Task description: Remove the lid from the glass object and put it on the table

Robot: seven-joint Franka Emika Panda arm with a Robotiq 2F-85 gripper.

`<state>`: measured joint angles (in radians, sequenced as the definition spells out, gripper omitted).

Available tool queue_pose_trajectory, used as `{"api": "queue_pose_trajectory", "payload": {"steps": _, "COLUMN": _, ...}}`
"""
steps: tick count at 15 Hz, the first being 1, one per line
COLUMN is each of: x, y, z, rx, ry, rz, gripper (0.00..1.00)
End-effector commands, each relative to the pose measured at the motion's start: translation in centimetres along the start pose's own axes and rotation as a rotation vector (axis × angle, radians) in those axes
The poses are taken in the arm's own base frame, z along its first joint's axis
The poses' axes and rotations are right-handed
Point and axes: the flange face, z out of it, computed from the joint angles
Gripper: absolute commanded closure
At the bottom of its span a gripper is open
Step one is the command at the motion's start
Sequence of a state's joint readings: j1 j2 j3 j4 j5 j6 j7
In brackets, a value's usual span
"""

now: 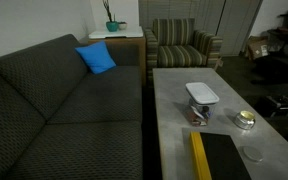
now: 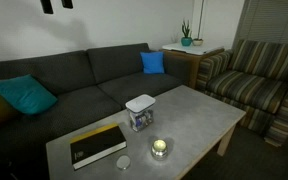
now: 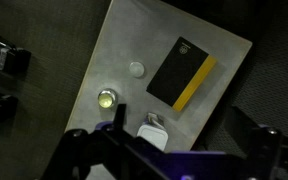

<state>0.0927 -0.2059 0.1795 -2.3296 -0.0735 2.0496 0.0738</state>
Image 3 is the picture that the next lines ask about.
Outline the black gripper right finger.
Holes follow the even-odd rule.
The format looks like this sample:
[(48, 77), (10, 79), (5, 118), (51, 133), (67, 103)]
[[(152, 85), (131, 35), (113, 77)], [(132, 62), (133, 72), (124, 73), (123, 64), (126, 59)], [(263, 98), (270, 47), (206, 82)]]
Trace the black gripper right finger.
[(228, 154), (220, 180), (279, 180), (280, 169), (288, 173), (288, 136), (280, 129), (256, 123), (236, 106), (225, 113), (224, 127), (246, 157)]

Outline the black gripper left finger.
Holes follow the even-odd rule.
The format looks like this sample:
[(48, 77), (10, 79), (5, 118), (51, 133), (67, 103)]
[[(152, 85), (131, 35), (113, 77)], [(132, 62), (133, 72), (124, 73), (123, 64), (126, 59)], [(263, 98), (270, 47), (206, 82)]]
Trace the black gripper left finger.
[(103, 165), (116, 180), (170, 180), (153, 162), (162, 152), (123, 129), (126, 109), (126, 104), (119, 104), (113, 120), (99, 123), (92, 133), (84, 129), (67, 131), (41, 180), (86, 180), (96, 165)]

